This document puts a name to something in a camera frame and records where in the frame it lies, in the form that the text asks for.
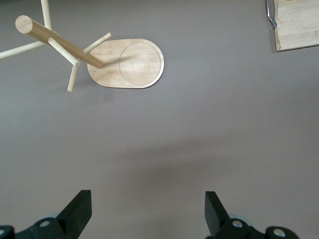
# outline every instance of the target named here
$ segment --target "metal handle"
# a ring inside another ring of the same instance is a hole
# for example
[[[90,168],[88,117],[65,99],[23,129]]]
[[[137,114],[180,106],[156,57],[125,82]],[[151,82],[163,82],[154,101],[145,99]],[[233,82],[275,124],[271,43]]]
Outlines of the metal handle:
[[[275,29],[277,27],[277,23],[270,17],[268,0],[265,0],[265,4],[266,4],[267,18],[269,22],[271,23],[271,25],[273,26],[273,29]]]

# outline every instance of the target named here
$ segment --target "wooden rod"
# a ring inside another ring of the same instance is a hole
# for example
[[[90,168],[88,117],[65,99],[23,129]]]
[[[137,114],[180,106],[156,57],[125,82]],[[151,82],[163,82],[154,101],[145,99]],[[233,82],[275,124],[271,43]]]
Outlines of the wooden rod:
[[[52,37],[74,57],[80,58],[96,68],[101,68],[103,66],[103,62],[101,60],[92,56],[91,54],[84,54],[83,49],[74,45],[72,42],[64,39],[57,33],[34,21],[28,16],[19,16],[15,21],[15,26],[19,32],[31,36],[46,44],[48,44],[48,39]]]
[[[81,62],[77,60],[74,56],[72,56],[67,50],[65,50],[56,40],[52,37],[48,39],[48,43],[57,50],[62,56],[65,57],[73,66],[79,67]]]
[[[30,43],[30,44],[27,44],[24,46],[20,46],[20,47],[8,50],[8,51],[4,51],[4,52],[0,53],[0,59],[6,58],[9,56],[14,56],[14,55],[19,54],[21,52],[29,51],[29,50],[32,50],[32,49],[35,49],[35,48],[38,48],[38,47],[44,46],[44,45],[45,45],[44,43],[37,41],[34,43]]]
[[[52,29],[51,26],[51,18],[50,18],[50,10],[49,10],[49,0],[41,0],[44,26],[48,29]]]
[[[98,47],[99,45],[101,45],[103,42],[105,42],[107,39],[109,39],[111,37],[111,33],[109,32],[108,34],[106,34],[105,36],[101,37],[99,40],[93,42],[91,45],[89,45],[87,48],[84,49],[84,53],[90,53],[94,48]]]
[[[74,81],[75,81],[75,76],[76,76],[77,71],[78,71],[78,68],[73,66],[72,71],[71,71],[70,80],[69,80],[69,85],[68,85],[68,92],[73,91],[73,86],[74,86]]]
[[[109,32],[108,34],[106,34],[105,36],[101,37],[100,39],[98,39],[97,41],[95,41],[94,43],[92,43],[91,45],[89,45],[87,48],[84,49],[84,53],[88,54],[90,53],[90,51],[92,51],[95,47],[101,45],[103,42],[105,42],[107,39],[109,39],[111,37],[111,33]],[[74,86],[74,81],[75,81],[75,77],[76,77],[76,72],[77,72],[78,68],[73,66],[72,67],[72,71],[71,71],[71,76],[70,76],[70,80],[69,80],[69,86],[68,86],[68,92],[72,92],[73,91],[73,86]]]

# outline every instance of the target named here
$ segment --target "screw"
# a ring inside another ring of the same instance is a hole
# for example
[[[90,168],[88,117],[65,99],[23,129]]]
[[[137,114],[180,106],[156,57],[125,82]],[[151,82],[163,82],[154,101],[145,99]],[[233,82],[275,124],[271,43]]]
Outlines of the screw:
[[[43,227],[46,227],[47,225],[49,225],[50,224],[50,222],[49,221],[44,221],[44,222],[42,222],[42,223],[40,223],[40,227],[41,228],[43,228]]]
[[[279,236],[281,238],[284,238],[286,236],[285,232],[279,228],[274,229],[273,232],[276,236]]]
[[[238,220],[234,220],[233,221],[233,226],[237,227],[237,228],[242,228],[243,224],[240,221],[238,221]]]

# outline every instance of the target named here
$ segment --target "wooden board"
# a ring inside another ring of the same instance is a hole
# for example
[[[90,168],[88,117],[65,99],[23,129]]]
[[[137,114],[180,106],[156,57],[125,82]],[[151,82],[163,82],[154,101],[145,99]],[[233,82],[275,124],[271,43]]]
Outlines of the wooden board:
[[[319,0],[274,0],[277,51],[319,45]]]
[[[164,70],[160,49],[145,39],[105,41],[91,54],[102,60],[103,67],[88,65],[89,74],[105,87],[146,88],[155,84]]]

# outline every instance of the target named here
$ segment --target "gray floor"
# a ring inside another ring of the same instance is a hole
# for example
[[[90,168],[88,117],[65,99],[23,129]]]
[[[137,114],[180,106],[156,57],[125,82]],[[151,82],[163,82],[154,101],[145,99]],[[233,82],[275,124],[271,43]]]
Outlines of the gray floor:
[[[17,231],[91,189],[80,238],[204,239],[204,193],[265,231],[319,236],[319,47],[275,51],[259,0],[55,0],[81,47],[107,32],[163,52],[143,90],[99,86],[43,47],[0,60],[0,225]],[[40,0],[0,1],[0,51],[33,42]]]

